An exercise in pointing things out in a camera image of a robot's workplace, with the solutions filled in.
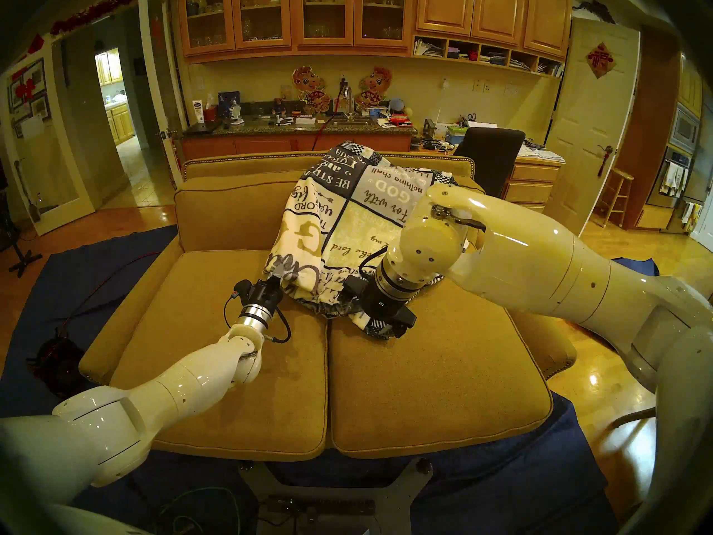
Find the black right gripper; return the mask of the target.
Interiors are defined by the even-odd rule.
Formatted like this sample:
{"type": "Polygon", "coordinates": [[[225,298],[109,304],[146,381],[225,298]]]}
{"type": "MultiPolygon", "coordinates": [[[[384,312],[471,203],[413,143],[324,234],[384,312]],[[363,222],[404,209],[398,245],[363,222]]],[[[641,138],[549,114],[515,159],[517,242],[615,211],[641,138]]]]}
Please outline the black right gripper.
{"type": "Polygon", "coordinates": [[[359,296],[359,304],[367,316],[364,331],[371,337],[400,338],[416,323],[416,316],[406,302],[394,300],[378,288],[365,288],[359,296]]]}

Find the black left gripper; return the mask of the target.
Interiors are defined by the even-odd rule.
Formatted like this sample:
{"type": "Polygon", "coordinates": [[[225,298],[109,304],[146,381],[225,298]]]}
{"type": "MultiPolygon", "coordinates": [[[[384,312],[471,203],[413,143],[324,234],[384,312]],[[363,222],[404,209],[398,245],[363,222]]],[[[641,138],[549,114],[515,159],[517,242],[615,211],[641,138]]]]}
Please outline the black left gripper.
{"type": "Polygon", "coordinates": [[[281,277],[270,275],[266,282],[256,282],[252,285],[247,293],[247,306],[262,307],[272,317],[283,297],[281,277]]]}

